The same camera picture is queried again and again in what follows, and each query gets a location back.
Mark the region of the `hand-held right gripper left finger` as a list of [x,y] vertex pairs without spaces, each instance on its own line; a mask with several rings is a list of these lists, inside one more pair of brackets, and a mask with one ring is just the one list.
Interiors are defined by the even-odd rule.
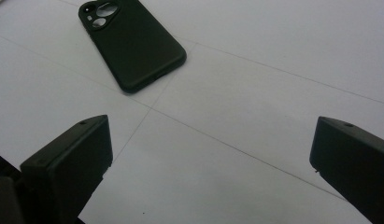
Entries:
[[43,224],[74,224],[111,166],[108,116],[82,120],[21,164]]

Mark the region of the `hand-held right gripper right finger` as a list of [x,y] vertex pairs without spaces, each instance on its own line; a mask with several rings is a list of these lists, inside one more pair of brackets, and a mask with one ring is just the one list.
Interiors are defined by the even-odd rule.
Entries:
[[384,140],[345,121],[318,118],[309,162],[373,224],[384,224]]

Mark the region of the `black phone case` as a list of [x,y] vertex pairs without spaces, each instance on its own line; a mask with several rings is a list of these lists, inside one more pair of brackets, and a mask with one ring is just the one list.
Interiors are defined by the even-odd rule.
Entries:
[[186,50],[138,0],[93,0],[78,17],[121,90],[135,93],[181,67]]

